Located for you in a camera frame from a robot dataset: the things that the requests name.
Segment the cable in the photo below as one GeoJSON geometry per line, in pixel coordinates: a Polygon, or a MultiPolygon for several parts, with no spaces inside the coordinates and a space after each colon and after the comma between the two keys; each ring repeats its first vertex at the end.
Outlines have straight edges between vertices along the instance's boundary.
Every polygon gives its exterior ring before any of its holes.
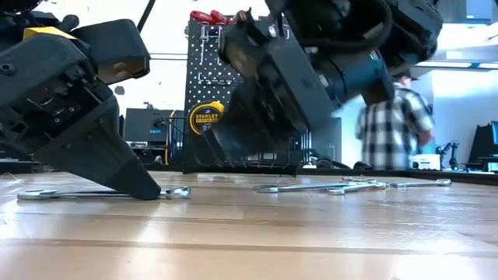
{"type": "MultiPolygon", "coordinates": [[[[173,118],[174,116],[174,113],[176,112],[176,110],[173,110],[173,112],[171,112],[170,114],[170,119],[173,118]]],[[[168,130],[167,130],[167,133],[166,133],[166,147],[164,149],[164,164],[168,165],[168,147],[170,145],[170,129],[171,129],[171,122],[168,121],[168,130]]]]}
{"type": "Polygon", "coordinates": [[[149,3],[147,3],[146,10],[143,12],[142,17],[139,20],[139,24],[137,24],[137,29],[140,33],[142,32],[142,29],[150,16],[150,12],[154,8],[154,4],[156,4],[156,0],[149,0],[149,3]]]}

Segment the bolt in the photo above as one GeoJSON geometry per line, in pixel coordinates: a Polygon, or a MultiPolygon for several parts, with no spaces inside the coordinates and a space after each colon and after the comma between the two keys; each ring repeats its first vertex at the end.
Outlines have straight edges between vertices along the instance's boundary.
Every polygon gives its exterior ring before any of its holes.
{"type": "Polygon", "coordinates": [[[10,63],[4,63],[0,65],[0,74],[3,75],[14,75],[16,74],[16,67],[10,63]]]}

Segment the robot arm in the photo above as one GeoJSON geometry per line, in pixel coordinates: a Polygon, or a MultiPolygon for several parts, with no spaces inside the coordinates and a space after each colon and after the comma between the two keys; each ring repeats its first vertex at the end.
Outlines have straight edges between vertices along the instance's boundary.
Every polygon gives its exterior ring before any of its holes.
{"type": "Polygon", "coordinates": [[[39,0],[0,1],[0,123],[33,159],[134,198],[160,187],[118,134],[108,85],[149,72],[149,52],[131,20],[77,28],[32,12],[39,0]]]}
{"type": "Polygon", "coordinates": [[[432,57],[443,25],[425,0],[266,4],[280,36],[247,11],[228,26],[219,50],[244,82],[205,133],[217,163],[284,149],[296,131],[313,132],[359,94],[366,104],[393,98],[391,75],[432,57]],[[283,20],[295,39],[282,36],[283,20]]]}

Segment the tape measure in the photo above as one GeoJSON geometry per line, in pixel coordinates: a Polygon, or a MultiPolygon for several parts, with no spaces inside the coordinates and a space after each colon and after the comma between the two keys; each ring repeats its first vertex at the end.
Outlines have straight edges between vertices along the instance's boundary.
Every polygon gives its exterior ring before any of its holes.
{"type": "Polygon", "coordinates": [[[211,129],[212,124],[216,123],[221,116],[225,107],[218,101],[203,101],[195,104],[188,113],[188,126],[196,135],[201,131],[211,129]]]}

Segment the wood grain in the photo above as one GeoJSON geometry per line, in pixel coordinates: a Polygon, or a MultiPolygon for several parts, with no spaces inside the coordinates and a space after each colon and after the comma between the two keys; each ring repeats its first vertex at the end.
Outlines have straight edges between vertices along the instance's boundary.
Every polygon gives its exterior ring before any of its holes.
{"type": "MultiPolygon", "coordinates": [[[[498,188],[471,184],[257,194],[338,181],[153,173],[188,201],[17,201],[33,188],[100,189],[67,173],[0,179],[0,279],[496,279],[498,188]]],[[[407,181],[404,178],[379,178],[407,181]]]]}

